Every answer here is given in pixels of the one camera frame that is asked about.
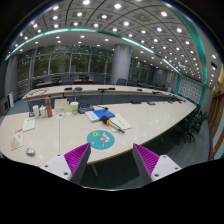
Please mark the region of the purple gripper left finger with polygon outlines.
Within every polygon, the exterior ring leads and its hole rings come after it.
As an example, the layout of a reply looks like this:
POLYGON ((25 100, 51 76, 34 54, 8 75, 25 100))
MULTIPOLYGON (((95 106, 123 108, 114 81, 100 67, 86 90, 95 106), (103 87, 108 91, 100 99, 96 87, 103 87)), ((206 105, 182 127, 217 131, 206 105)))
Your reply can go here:
POLYGON ((70 152, 64 155, 64 158, 72 173, 72 177, 70 179, 72 183, 75 184, 80 183, 90 153, 91 153, 91 145, 89 143, 86 143, 71 150, 70 152))

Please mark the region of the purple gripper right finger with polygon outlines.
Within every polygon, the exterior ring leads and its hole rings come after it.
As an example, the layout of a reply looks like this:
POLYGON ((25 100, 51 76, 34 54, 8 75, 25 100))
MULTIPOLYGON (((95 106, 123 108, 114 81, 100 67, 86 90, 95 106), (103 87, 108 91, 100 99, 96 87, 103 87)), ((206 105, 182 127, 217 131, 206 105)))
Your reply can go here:
POLYGON ((151 174, 159 160, 159 155, 138 144, 133 144, 132 154, 135 159, 142 184, 147 185, 151 183, 151 174))

